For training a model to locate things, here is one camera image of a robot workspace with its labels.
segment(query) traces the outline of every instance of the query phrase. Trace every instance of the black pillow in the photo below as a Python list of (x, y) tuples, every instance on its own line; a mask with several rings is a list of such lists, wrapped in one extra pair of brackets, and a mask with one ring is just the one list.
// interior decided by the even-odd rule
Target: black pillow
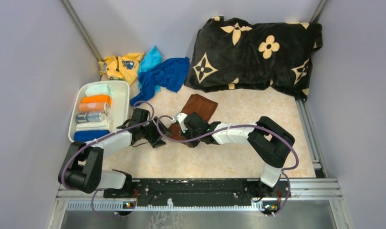
[(306, 100), (311, 53), (322, 47), (317, 23), (258, 23), (214, 17), (198, 31), (185, 85), (205, 92), (238, 88)]

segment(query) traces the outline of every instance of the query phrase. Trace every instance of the blue cloth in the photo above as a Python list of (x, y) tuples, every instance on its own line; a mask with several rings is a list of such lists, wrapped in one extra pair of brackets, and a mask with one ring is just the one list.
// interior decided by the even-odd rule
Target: blue cloth
[(186, 58), (170, 58), (155, 68), (141, 72), (139, 81), (142, 84), (141, 91), (131, 99), (133, 106), (138, 101), (147, 101), (155, 95), (155, 85), (160, 85), (173, 92), (178, 92), (186, 80), (190, 62)]
[(77, 142), (87, 142), (94, 140), (95, 138), (103, 137), (106, 134), (109, 134), (108, 130), (82, 130), (76, 131), (73, 139)]
[[(151, 51), (146, 54), (145, 58), (142, 60), (141, 64), (138, 68), (138, 76), (141, 74), (141, 72), (146, 72), (151, 68), (154, 68), (158, 66), (160, 63), (162, 63), (162, 55), (160, 54), (159, 50), (156, 46), (154, 46)], [(141, 90), (142, 84), (138, 84), (138, 89)], [(155, 85), (155, 92), (160, 92), (160, 86)]]

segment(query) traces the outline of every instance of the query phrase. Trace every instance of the cable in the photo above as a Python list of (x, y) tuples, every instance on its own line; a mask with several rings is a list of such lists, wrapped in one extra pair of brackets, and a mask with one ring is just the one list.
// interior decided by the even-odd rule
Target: cable
[(134, 207), (136, 207), (136, 202), (139, 199), (139, 191), (138, 191), (138, 189), (134, 189), (134, 195), (132, 196), (132, 199), (134, 199)]
[(143, 142), (141, 144), (138, 144), (138, 145), (131, 145), (132, 147), (138, 147), (138, 146), (142, 146), (142, 145), (145, 145), (146, 143), (149, 143), (149, 142)]
[(92, 196), (92, 204), (91, 204), (91, 206), (92, 206), (92, 211), (93, 211), (98, 217), (100, 217), (100, 218), (102, 218), (102, 219), (114, 219), (114, 218), (117, 218), (119, 215), (118, 215), (118, 213), (116, 213), (116, 212), (114, 212), (114, 215), (113, 215), (113, 216), (108, 217), (108, 216), (102, 216), (102, 215), (100, 215), (99, 213), (97, 213), (96, 209), (94, 209), (94, 198), (96, 198), (96, 195), (97, 195), (97, 193), (98, 193), (99, 191), (104, 191), (104, 188), (97, 188), (96, 191), (94, 191), (94, 194), (93, 194), (93, 196)]
[(62, 174), (61, 174), (61, 183), (62, 183), (62, 185), (63, 185), (66, 189), (73, 190), (73, 188), (69, 187), (69, 186), (66, 184), (66, 182), (65, 182), (65, 174), (66, 174), (66, 171), (68, 170), (69, 165), (75, 160), (75, 158), (76, 158), (79, 154), (81, 154), (87, 147), (93, 146), (94, 144), (97, 144), (97, 143), (99, 143), (99, 142), (101, 142), (101, 141), (104, 141), (104, 140), (108, 139), (109, 137), (112, 137), (112, 136), (117, 135), (117, 134), (119, 134), (119, 133), (122, 133), (122, 132), (124, 132), (124, 131), (130, 130), (130, 129), (135, 128), (135, 127), (138, 127), (138, 126), (145, 125), (145, 124), (147, 124), (148, 122), (150, 122), (150, 121), (153, 119), (154, 114), (155, 114), (155, 109), (154, 109), (154, 107), (153, 107), (150, 103), (148, 103), (147, 101), (138, 101), (138, 102), (136, 102), (136, 103), (134, 104), (134, 106), (133, 106), (132, 108), (135, 109), (135, 107), (138, 106), (138, 105), (140, 105), (140, 104), (148, 104), (148, 105), (151, 107), (151, 109), (152, 109), (152, 114), (151, 114), (151, 116), (149, 117), (148, 120), (146, 120), (146, 121), (143, 122), (143, 123), (139, 123), (139, 124), (136, 124), (136, 125), (129, 126), (129, 127), (125, 128), (125, 129), (121, 129), (121, 130), (117, 130), (117, 131), (111, 132), (111, 133), (109, 133), (109, 134), (107, 134), (107, 135), (104, 135), (104, 136), (100, 137), (99, 139), (95, 139), (94, 141), (92, 141), (92, 142), (86, 144), (85, 146), (83, 146), (82, 148), (80, 148), (80, 149), (79, 149), (79, 150), (78, 150), (78, 151), (77, 151), (77, 152), (76, 152), (76, 153), (68, 160), (68, 162), (66, 163), (66, 165), (63, 167)]
[(242, 125), (233, 125), (233, 126), (228, 126), (228, 127), (224, 127), (224, 128), (221, 128), (221, 129), (218, 129), (218, 130), (215, 130), (215, 131), (212, 131), (212, 132), (208, 132), (206, 134), (203, 134), (201, 136), (198, 136), (198, 137), (195, 137), (195, 138), (192, 138), (192, 139), (187, 139), (187, 140), (174, 140), (174, 139), (171, 139), (169, 137), (167, 137), (166, 135), (164, 135), (162, 133), (162, 131), (160, 131), (159, 129), (159, 121), (161, 118), (164, 118), (164, 117), (167, 117), (167, 118), (171, 118), (173, 119), (172, 117), (169, 117), (168, 115), (163, 115), (163, 116), (160, 116), (159, 119), (158, 119), (158, 122), (156, 123), (156, 128), (158, 130), (158, 132), (160, 133), (160, 135), (162, 135), (163, 138), (169, 140), (169, 141), (172, 141), (172, 142), (179, 142), (179, 143), (186, 143), (186, 142), (192, 142), (192, 141), (196, 141), (196, 140), (199, 140), (203, 137), (207, 137), (209, 135), (212, 135), (214, 133), (217, 133), (217, 132), (220, 132), (220, 131), (223, 131), (223, 130), (227, 130), (227, 129), (233, 129), (233, 128), (241, 128), (241, 127), (250, 127), (250, 128), (256, 128), (258, 130), (262, 130), (266, 133), (269, 133), (271, 134), (273, 137), (276, 137), (277, 139), (279, 139), (281, 142), (283, 142), (292, 152), (292, 154), (294, 154), (294, 157), (295, 157), (295, 165), (292, 166), (292, 167), (288, 167), (288, 168), (283, 168), (282, 169), (282, 175), (285, 176), (285, 178), (287, 179), (287, 183), (288, 183), (288, 191), (287, 191), (287, 196), (285, 197), (285, 200), (281, 206), (281, 208), (279, 208), (277, 210), (276, 213), (272, 214), (272, 215), (267, 215), (267, 216), (277, 216), (277, 214), (279, 214), (281, 212), (281, 210), (284, 208), (285, 204), (287, 203), (287, 200), (288, 200), (288, 197), (290, 196), (290, 191), (291, 191), (291, 185), (290, 185), (290, 180), (288, 178), (288, 176), (284, 173), (285, 170), (292, 170), (292, 169), (296, 169), (300, 163), (300, 160), (298, 158), (298, 154), (297, 152), (293, 149), (293, 147), (286, 141), (284, 140), (280, 135), (276, 134), (275, 132), (269, 130), (269, 129), (266, 129), (264, 127), (261, 127), (261, 126), (257, 126), (257, 125), (250, 125), (250, 124), (242, 124)]
[(286, 140), (284, 140), (284, 138), (282, 138), (280, 135), (278, 135), (278, 134), (276, 134), (275, 132), (273, 132), (273, 131), (271, 131), (271, 130), (269, 130), (269, 129), (266, 129), (266, 128), (264, 128), (264, 127), (257, 126), (257, 125), (250, 125), (250, 124), (232, 125), (232, 126), (223, 127), (223, 128), (218, 129), (218, 130), (214, 130), (214, 131), (208, 132), (208, 133), (206, 133), (206, 134), (200, 135), (200, 136), (195, 137), (195, 138), (192, 138), (192, 139), (187, 139), (187, 140), (175, 140), (175, 139), (171, 139), (171, 138), (167, 137), (164, 133), (162, 133), (162, 131), (161, 131), (160, 128), (159, 128), (159, 124), (158, 124), (158, 123), (159, 123), (160, 119), (161, 119), (161, 118), (164, 118), (164, 117), (173, 119), (172, 117), (170, 117), (170, 116), (168, 116), (168, 115), (160, 116), (159, 119), (158, 119), (158, 121), (156, 122), (156, 128), (157, 128), (157, 131), (159, 132), (159, 134), (162, 135), (163, 138), (165, 138), (165, 139), (167, 139), (167, 140), (169, 140), (169, 141), (171, 141), (171, 142), (179, 142), (179, 143), (193, 142), (193, 141), (197, 141), (197, 140), (199, 140), (199, 139), (202, 139), (202, 138), (204, 138), (204, 137), (207, 137), (207, 136), (209, 136), (209, 135), (212, 135), (212, 134), (214, 134), (214, 133), (218, 133), (218, 132), (220, 132), (220, 131), (227, 130), (227, 129), (242, 128), (242, 127), (256, 128), (256, 129), (258, 129), (258, 130), (262, 130), (262, 131), (264, 131), (264, 132), (266, 132), (266, 133), (269, 133), (269, 134), (271, 134), (273, 137), (276, 137), (277, 139), (279, 139), (281, 142), (284, 143), (284, 145), (286, 145), (286, 146), (291, 150), (292, 154), (294, 154), (294, 157), (295, 157), (295, 165), (292, 166), (292, 167), (289, 167), (289, 168), (283, 168), (282, 171), (295, 169), (295, 168), (297, 168), (298, 165), (299, 165), (300, 160), (299, 160), (299, 158), (298, 158), (297, 152), (293, 149), (293, 147), (292, 147)]
[(284, 208), (285, 204), (287, 203), (288, 197), (290, 197), (290, 193), (291, 193), (290, 179), (288, 178), (288, 176), (284, 172), (282, 172), (282, 175), (285, 176), (285, 178), (287, 179), (287, 184), (288, 184), (287, 195), (285, 196), (285, 200), (283, 201), (281, 207), (276, 211), (276, 213), (274, 213), (274, 215), (267, 215), (267, 216), (276, 217)]
[(277, 205), (280, 206), (281, 204), (281, 191), (277, 190)]
[(253, 197), (249, 195), (247, 189), (245, 189), (245, 195), (246, 195), (247, 198), (249, 198), (252, 201), (252, 203), (259, 203), (261, 201), (261, 198), (259, 198), (257, 200), (254, 200)]

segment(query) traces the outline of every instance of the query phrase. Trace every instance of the folded towel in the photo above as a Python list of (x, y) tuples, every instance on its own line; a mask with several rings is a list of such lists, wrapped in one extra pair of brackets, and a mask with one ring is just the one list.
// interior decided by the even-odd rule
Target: folded towel
[[(162, 55), (160, 54), (159, 50), (156, 46), (154, 46), (151, 51), (148, 52), (148, 54), (145, 56), (145, 58), (142, 60), (139, 68), (138, 68), (138, 76), (141, 73), (144, 73), (148, 71), (151, 68), (154, 68), (158, 66), (160, 63), (162, 63)], [(138, 84), (138, 89), (141, 90), (142, 84)], [(155, 85), (155, 92), (160, 92), (160, 86)]]
[(85, 131), (76, 131), (73, 139), (77, 142), (87, 142), (94, 140), (104, 135), (109, 134), (108, 130), (85, 130)]
[(88, 123), (79, 123), (76, 125), (76, 131), (82, 130), (108, 130), (112, 131), (113, 129), (113, 120), (106, 119), (101, 122), (88, 122)]
[(109, 56), (100, 61), (100, 74), (106, 74), (110, 80), (124, 80), (129, 85), (137, 79), (139, 63), (143, 53), (129, 53), (125, 56)]
[(148, 71), (141, 72), (139, 80), (142, 84), (139, 94), (132, 98), (131, 105), (137, 101), (147, 101), (155, 95), (155, 85), (160, 85), (173, 92), (178, 92), (183, 85), (190, 62), (186, 58), (171, 58)]
[(98, 103), (98, 102), (107, 102), (108, 105), (111, 107), (111, 98), (108, 95), (101, 94), (101, 95), (95, 95), (90, 97), (85, 97), (82, 99), (82, 103)]
[(104, 111), (82, 112), (76, 116), (76, 123), (101, 122), (106, 118)]
[(112, 97), (113, 96), (113, 90), (111, 90), (111, 87), (106, 83), (92, 84), (86, 88), (86, 91), (84, 92), (84, 94), (87, 97), (95, 96), (95, 95), (101, 95), (101, 94), (106, 94), (106, 95)]
[(87, 103), (79, 104), (80, 112), (89, 112), (89, 111), (104, 111), (106, 114), (110, 113), (110, 106), (108, 103), (99, 102), (99, 103)]

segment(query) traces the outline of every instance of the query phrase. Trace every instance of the metal pole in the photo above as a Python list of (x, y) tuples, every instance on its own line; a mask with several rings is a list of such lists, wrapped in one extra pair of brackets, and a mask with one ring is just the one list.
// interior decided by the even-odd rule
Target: metal pole
[(311, 18), (311, 22), (312, 23), (317, 23), (319, 21), (319, 18), (321, 17), (322, 15), (322, 12), (324, 11), (325, 7), (327, 6), (327, 4), (330, 2), (331, 0), (321, 0), (319, 2), (319, 5), (318, 7), (316, 8), (315, 10), (315, 13), (313, 13), (313, 16)]
[(80, 35), (83, 37), (84, 42), (86, 43), (87, 47), (89, 47), (90, 51), (94, 55), (94, 57), (97, 59), (97, 61), (103, 61), (99, 51), (96, 48), (96, 45), (94, 44), (92, 38), (87, 33), (87, 30), (85, 29), (82, 21), (78, 17), (78, 15), (75, 12), (75, 9), (73, 8), (72, 4), (69, 2), (69, 0), (61, 0), (61, 3), (65, 10), (68, 12), (69, 16), (71, 16), (72, 21), (79, 31)]

